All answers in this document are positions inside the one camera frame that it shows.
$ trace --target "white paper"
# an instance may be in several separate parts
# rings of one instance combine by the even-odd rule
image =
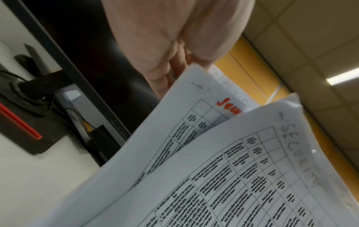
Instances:
[[[237,91],[245,94],[239,87]],[[238,100],[199,66],[189,67],[121,150],[32,226],[82,226],[191,140],[255,107],[255,102]]]
[[[296,96],[210,130],[158,167],[86,227],[354,227],[319,184]]]
[[[217,66],[212,65],[209,69],[209,73],[220,83],[226,90],[234,94],[239,100],[244,104],[255,109],[260,105],[254,101],[241,87],[239,87],[235,82],[229,79]]]

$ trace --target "human hand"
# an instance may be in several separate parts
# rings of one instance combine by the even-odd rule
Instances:
[[[158,98],[187,64],[208,69],[241,35],[254,0],[102,0],[117,43]]]

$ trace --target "fluorescent light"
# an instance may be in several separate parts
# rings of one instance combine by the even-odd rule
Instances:
[[[331,77],[329,79],[327,79],[327,81],[330,83],[330,85],[336,85],[348,80],[352,80],[359,77],[359,68],[347,71],[343,74]]]

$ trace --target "red handwriting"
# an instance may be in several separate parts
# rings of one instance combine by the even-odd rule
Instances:
[[[229,102],[230,100],[231,100],[230,98],[225,98],[222,102],[217,102],[217,106],[221,106],[221,105]],[[230,112],[232,112],[235,115],[240,114],[242,112],[242,110],[240,110],[238,107],[234,106],[234,104],[232,104],[232,103],[225,104],[224,109],[229,110]]]

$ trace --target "red object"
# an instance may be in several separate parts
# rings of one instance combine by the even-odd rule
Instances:
[[[42,139],[42,135],[40,135],[35,129],[33,129],[30,125],[26,124],[20,117],[14,114],[11,110],[9,110],[6,106],[0,103],[0,113],[2,113],[9,120],[18,125],[21,129],[26,131],[35,139]]]

